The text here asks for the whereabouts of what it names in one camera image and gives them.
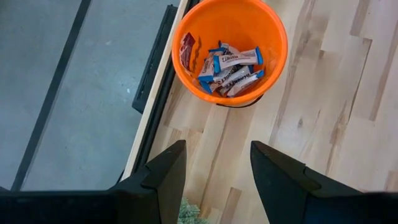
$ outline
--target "wooden floor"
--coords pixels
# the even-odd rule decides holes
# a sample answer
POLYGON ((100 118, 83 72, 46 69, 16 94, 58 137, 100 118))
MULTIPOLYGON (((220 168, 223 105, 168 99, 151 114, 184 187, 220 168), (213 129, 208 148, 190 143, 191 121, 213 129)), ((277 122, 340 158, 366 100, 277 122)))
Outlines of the wooden floor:
POLYGON ((287 65, 254 106, 228 109, 175 79, 150 157, 188 147, 184 195, 212 223, 266 223, 252 140, 362 191, 398 190, 398 1, 271 0, 287 65))

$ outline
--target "gray floor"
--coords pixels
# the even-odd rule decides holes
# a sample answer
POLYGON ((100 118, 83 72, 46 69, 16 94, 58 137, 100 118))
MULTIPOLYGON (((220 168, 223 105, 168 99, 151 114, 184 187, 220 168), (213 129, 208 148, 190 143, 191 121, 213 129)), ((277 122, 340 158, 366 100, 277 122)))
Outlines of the gray floor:
MULTIPOLYGON (((79 3, 0 2, 0 185, 7 189, 79 3)), ((23 190, 106 189, 115 183, 141 118, 132 99, 165 8, 176 3, 91 3, 23 190)))

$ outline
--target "green doormat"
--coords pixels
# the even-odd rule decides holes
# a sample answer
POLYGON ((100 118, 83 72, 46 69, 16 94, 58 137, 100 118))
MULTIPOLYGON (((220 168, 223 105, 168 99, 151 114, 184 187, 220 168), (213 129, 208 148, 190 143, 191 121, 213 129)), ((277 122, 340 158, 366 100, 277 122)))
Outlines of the green doormat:
POLYGON ((177 224, 209 224, 207 220, 198 218, 199 213, 196 205, 190 205, 188 199, 182 198, 177 224))

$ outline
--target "orange bucket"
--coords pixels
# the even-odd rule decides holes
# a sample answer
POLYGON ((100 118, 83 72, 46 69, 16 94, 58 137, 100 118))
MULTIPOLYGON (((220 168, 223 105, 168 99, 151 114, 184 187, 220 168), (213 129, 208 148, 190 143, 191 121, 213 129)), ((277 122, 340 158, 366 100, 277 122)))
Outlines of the orange bucket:
POLYGON ((277 14, 260 0, 205 0, 182 19, 172 43, 172 60, 181 82, 197 97, 222 105, 250 103, 279 78, 287 57, 287 37, 277 14), (218 41, 239 51, 260 48, 264 63, 254 66, 265 75, 239 96, 225 98, 205 92, 197 76, 218 41))

